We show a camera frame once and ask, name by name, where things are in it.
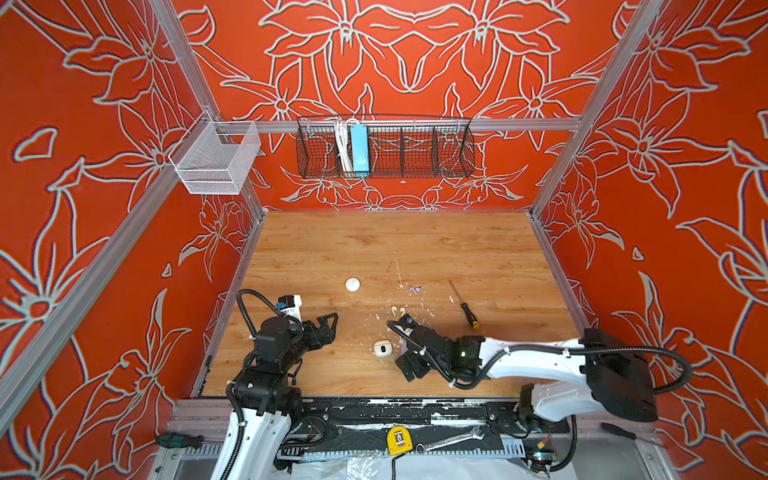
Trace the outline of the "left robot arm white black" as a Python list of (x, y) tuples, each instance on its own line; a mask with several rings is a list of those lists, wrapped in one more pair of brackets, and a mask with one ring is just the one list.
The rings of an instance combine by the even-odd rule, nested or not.
[(265, 479), (281, 452), (302, 454), (329, 436), (327, 420), (304, 412), (296, 377), (307, 352), (335, 341), (338, 314), (303, 320), (298, 295), (273, 303), (247, 288), (236, 302), (253, 348), (225, 389), (232, 412), (211, 477)]

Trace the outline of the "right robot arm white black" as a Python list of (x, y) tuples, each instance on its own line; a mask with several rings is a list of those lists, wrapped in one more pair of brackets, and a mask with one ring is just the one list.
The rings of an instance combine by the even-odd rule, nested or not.
[(694, 369), (679, 353), (629, 346), (598, 329), (550, 343), (511, 342), (478, 335), (450, 339), (403, 315), (387, 327), (405, 342), (396, 364), (407, 381), (437, 372), (450, 387), (473, 390), (481, 382), (527, 378), (516, 420), (531, 432), (562, 420), (570, 423), (569, 450), (560, 461), (530, 454), (527, 470), (551, 475), (568, 466), (578, 442), (577, 416), (607, 412), (639, 423), (658, 419), (656, 398), (686, 386)]

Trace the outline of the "white earbuds charging case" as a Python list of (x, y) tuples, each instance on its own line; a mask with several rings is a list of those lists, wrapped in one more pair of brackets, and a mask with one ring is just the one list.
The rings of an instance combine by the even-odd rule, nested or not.
[(345, 281), (345, 288), (348, 292), (356, 292), (361, 287), (361, 281), (356, 277), (350, 277)]

